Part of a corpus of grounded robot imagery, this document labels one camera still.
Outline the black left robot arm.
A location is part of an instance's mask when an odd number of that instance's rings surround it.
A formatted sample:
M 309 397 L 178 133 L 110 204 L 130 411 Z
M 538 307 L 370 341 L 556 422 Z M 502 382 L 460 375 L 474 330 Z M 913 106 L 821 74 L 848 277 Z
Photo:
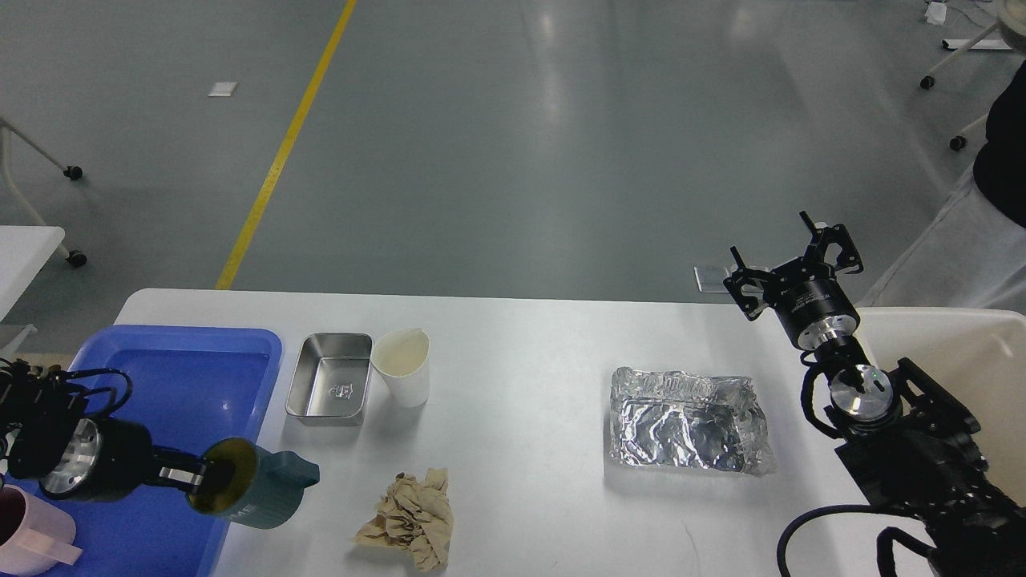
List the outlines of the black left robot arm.
M 34 480 L 48 499 L 114 502 L 140 486 L 202 495 L 226 478 L 208 458 L 158 446 L 115 418 L 133 394 L 120 369 L 2 362 L 2 479 Z

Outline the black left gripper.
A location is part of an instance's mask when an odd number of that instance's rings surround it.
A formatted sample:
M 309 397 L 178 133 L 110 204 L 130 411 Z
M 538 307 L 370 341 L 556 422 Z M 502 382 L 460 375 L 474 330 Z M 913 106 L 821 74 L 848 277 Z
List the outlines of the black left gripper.
M 38 482 L 45 497 L 76 502 L 114 502 L 149 476 L 149 486 L 199 492 L 205 480 L 201 457 L 173 448 L 153 448 L 142 424 L 114 418 L 82 418 L 58 465 Z

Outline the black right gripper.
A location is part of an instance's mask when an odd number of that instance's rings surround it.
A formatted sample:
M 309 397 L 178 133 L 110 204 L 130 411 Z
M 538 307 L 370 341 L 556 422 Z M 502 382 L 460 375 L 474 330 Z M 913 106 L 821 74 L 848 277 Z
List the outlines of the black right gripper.
M 793 346 L 814 351 L 856 332 L 860 317 L 837 274 L 861 274 L 864 264 L 846 226 L 817 224 L 807 211 L 799 216 L 810 231 L 799 260 L 773 270 L 751 268 L 737 246 L 731 246 L 734 268 L 723 278 L 723 288 L 748 321 L 758 319 L 770 306 Z

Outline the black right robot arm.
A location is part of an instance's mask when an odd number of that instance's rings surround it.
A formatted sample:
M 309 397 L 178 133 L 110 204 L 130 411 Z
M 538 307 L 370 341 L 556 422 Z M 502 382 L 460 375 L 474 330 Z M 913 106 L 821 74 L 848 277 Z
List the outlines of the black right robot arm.
M 723 280 L 749 321 L 774 311 L 806 367 L 800 409 L 821 434 L 842 443 L 836 454 L 865 504 L 819 507 L 785 528 L 776 547 L 779 573 L 790 574 L 787 549 L 810 521 L 833 514 L 882 514 L 923 523 L 930 542 L 895 527 L 875 540 L 877 572 L 894 576 L 895 545 L 928 560 L 937 576 L 1022 576 L 1024 508 L 990 482 L 966 406 L 907 357 L 892 370 L 873 366 L 856 332 L 860 314 L 837 274 L 862 272 L 846 226 L 818 225 L 805 252 L 774 268 L 745 263 Z

